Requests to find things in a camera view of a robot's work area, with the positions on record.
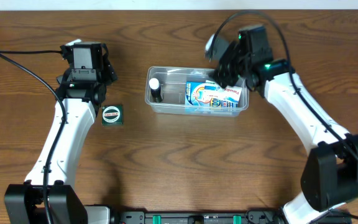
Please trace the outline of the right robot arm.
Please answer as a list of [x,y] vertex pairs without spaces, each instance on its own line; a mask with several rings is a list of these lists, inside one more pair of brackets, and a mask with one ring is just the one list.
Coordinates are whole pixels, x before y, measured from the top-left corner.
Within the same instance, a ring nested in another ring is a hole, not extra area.
[[228,42],[213,34],[206,56],[218,62],[212,78],[221,87],[240,78],[287,120],[306,149],[301,192],[282,207],[286,223],[340,220],[340,206],[358,198],[358,134],[335,122],[310,95],[289,58],[275,59],[263,26],[245,27]]

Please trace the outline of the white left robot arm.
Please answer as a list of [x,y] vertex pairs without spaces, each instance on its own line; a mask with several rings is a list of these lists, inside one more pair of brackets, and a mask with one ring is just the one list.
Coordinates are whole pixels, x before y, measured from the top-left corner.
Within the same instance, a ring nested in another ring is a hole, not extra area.
[[115,223],[107,205],[83,205],[74,191],[90,127],[117,76],[106,44],[75,40],[58,51],[69,67],[57,77],[55,114],[42,152],[25,181],[4,195],[11,223]]

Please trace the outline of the green Zam-Buk tin box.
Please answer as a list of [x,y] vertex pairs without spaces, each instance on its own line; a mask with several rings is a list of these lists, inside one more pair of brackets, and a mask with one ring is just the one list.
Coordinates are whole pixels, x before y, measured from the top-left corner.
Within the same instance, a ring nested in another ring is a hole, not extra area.
[[114,126],[124,124],[123,105],[106,105],[102,107],[102,125]]

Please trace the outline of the white blue Panadol box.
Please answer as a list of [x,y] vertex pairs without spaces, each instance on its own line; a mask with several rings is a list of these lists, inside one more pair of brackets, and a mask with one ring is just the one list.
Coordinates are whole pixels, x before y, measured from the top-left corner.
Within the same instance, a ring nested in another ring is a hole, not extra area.
[[242,93],[242,88],[238,86],[227,86],[225,88],[219,86],[216,82],[207,80],[203,90],[203,96],[215,98],[218,100],[230,101],[238,103]]

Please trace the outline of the blue Kool Fever box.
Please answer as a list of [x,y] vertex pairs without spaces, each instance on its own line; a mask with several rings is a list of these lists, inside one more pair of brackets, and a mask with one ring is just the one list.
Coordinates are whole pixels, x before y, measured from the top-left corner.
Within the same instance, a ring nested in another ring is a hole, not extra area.
[[203,96],[206,82],[186,82],[185,104],[202,107],[236,108],[239,103]]

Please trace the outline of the black bottle white cap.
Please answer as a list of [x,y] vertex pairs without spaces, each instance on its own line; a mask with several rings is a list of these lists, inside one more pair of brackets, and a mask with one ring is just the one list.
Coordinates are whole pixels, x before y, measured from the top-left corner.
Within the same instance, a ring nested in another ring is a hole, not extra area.
[[161,103],[163,101],[163,98],[161,92],[162,88],[159,80],[157,78],[151,78],[149,80],[149,87],[154,102]]

